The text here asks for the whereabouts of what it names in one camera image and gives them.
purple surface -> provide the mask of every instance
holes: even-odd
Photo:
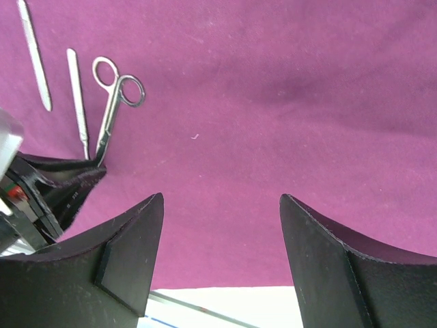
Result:
[[[437,12],[432,1],[29,0],[42,106],[15,1],[0,11],[0,106],[22,151],[81,158],[66,49],[94,149],[106,102],[92,60],[135,74],[108,176],[67,237],[165,196],[154,288],[291,284],[279,197],[437,255]]]

magenta fabric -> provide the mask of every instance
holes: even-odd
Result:
[[[91,150],[106,92],[91,63],[139,77],[108,175],[66,238],[163,192],[153,288],[292,284],[279,198],[437,255],[434,1],[28,0],[53,112],[16,2],[0,10],[0,106],[23,152],[81,158],[66,49],[78,53]]]

surgical scissors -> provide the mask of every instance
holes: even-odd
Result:
[[[97,69],[99,64],[102,63],[106,63],[112,68],[112,71],[114,73],[114,81],[112,82],[112,84],[105,84],[98,76]],[[141,106],[141,104],[145,100],[145,91],[143,84],[133,75],[127,74],[120,76],[117,66],[106,57],[95,58],[95,60],[93,61],[93,75],[98,85],[108,92],[108,101],[104,110],[103,121],[98,134],[96,157],[94,159],[97,166],[100,166],[108,150],[108,142],[112,135],[115,117],[117,115],[120,104],[125,103],[130,107]],[[138,86],[140,91],[140,99],[137,102],[128,100],[127,97],[124,95],[123,84],[126,81],[133,81]]]

surgical instrument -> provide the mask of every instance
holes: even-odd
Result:
[[[85,110],[83,108],[81,80],[79,77],[76,51],[71,48],[67,49],[67,60],[68,69],[70,71],[71,87],[73,91],[74,109],[76,110],[76,120],[79,128],[79,136],[83,144],[85,159],[89,159],[87,120],[85,118]]]
[[[102,63],[108,64],[112,68],[112,71],[114,73],[114,81],[110,85],[105,84],[98,76],[98,65]],[[98,134],[96,157],[94,159],[97,166],[100,166],[108,150],[108,142],[113,132],[115,118],[120,103],[125,103],[130,107],[140,106],[145,100],[145,90],[140,80],[138,80],[138,78],[134,77],[133,75],[120,76],[117,66],[106,57],[95,58],[95,60],[93,61],[93,75],[98,85],[108,92],[108,101],[104,110],[102,125],[100,126],[100,132]],[[126,81],[133,81],[138,86],[140,91],[140,99],[137,102],[132,102],[128,100],[127,97],[124,95],[123,84]]]
[[[25,30],[27,46],[29,47],[30,58],[32,60],[33,70],[35,71],[36,83],[38,84],[38,90],[40,91],[41,100],[47,111],[52,111],[50,93],[48,91],[47,80],[44,69],[42,67],[38,43],[36,42],[36,37],[33,32],[29,10],[27,9],[25,0],[18,0],[17,4],[20,11],[21,22]]]

blue line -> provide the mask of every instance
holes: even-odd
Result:
[[[165,323],[164,321],[158,320],[156,318],[152,318],[151,316],[145,315],[144,317],[149,318],[150,320],[156,321],[157,323],[162,323],[164,326],[167,326],[170,328],[177,328],[176,326],[170,325],[169,323]]]

